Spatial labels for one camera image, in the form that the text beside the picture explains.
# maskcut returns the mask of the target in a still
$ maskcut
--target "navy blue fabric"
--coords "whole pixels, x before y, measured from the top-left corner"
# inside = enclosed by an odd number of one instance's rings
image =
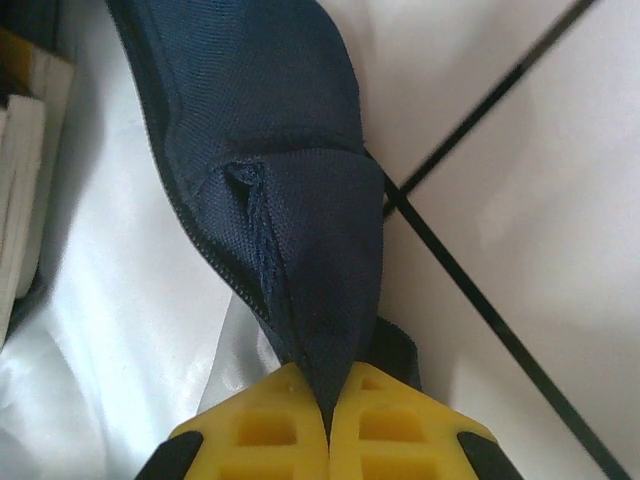
[[[185,230],[329,426],[355,359],[395,361],[371,352],[384,182],[340,34],[313,0],[108,4]],[[404,371],[419,383],[415,361]]]

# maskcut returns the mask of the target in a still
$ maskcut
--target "tile grout line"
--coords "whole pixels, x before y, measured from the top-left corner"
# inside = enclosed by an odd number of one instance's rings
[[[420,167],[400,187],[400,193],[411,192],[451,153],[480,121],[495,107],[505,95],[531,70],[531,68],[557,44],[558,40],[582,17],[598,0],[576,0],[534,43],[531,49],[516,62],[512,69],[476,105],[467,117],[446,137],[442,143],[423,161]],[[384,216],[389,217],[396,206],[392,201],[384,205]]]
[[[420,237],[424,245],[431,251],[438,263],[444,268],[453,282],[462,291],[467,300],[480,314],[487,326],[498,337],[512,358],[522,368],[529,380],[538,389],[547,403],[558,414],[565,426],[582,445],[602,472],[611,480],[631,480],[629,474],[589,427],[580,413],[560,391],[549,375],[529,352],[527,347],[511,330],[495,307],[464,271],[456,259],[447,250],[440,239],[429,228],[422,216],[411,205],[406,195],[393,183],[388,175],[385,177],[385,192],[398,210]]]

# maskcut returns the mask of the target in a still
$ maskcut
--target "black grout line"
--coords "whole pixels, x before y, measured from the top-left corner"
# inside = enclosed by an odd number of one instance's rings
[[[553,383],[536,359],[529,353],[522,341],[503,320],[498,311],[489,302],[487,297],[475,285],[456,259],[449,253],[433,230],[425,223],[424,219],[411,205],[393,181],[385,174],[385,191],[391,201],[407,223],[413,228],[422,242],[433,253],[440,265],[449,274],[451,279],[460,288],[469,302],[474,306],[480,316],[487,323],[493,333],[500,339],[504,347],[509,351],[518,365],[524,370],[529,379],[534,383],[538,391],[556,411],[560,419],[573,433],[576,439],[598,464],[607,478],[611,480],[631,480],[631,477],[606,445],[598,438],[587,425],[575,407],[567,400],[567,397]]]
[[[556,22],[540,37],[531,50],[498,82],[469,115],[449,134],[449,136],[427,157],[422,165],[400,187],[400,192],[409,195],[438,164],[467,136],[467,134],[489,113],[494,106],[514,87],[524,75],[540,60],[575,22],[598,0],[577,0]],[[393,213],[395,205],[387,202],[384,216]]]

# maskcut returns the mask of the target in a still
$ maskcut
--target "white satin fabric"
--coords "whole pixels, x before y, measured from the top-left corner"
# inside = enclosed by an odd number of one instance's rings
[[[104,2],[65,2],[61,37],[77,75],[43,250],[52,283],[0,353],[0,478],[133,478],[196,414],[232,293],[165,196]],[[233,312],[257,339],[246,307]],[[215,395],[262,374],[243,368],[225,366]]]

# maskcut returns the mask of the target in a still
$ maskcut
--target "white tile floor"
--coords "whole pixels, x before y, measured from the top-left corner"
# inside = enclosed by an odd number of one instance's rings
[[[397,182],[567,2],[439,3],[388,7],[360,67],[368,138]],[[632,476],[638,13],[599,2],[411,197]],[[603,478],[397,213],[385,256],[381,310],[418,342],[428,391],[493,428],[528,479]]]

